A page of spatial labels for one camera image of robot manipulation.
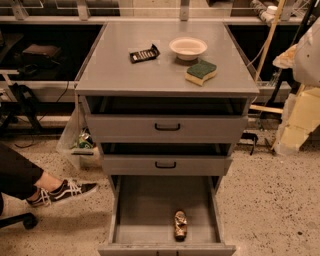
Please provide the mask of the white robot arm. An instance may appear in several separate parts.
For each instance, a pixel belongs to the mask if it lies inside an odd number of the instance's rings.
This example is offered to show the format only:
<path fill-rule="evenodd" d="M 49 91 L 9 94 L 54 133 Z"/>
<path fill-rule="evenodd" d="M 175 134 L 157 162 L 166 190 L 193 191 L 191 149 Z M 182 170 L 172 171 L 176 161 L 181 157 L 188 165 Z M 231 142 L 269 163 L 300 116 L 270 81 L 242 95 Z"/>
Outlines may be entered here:
<path fill-rule="evenodd" d="M 320 87 L 320 17 L 297 44 L 273 60 L 273 65 L 291 69 L 294 80 L 307 86 Z"/>

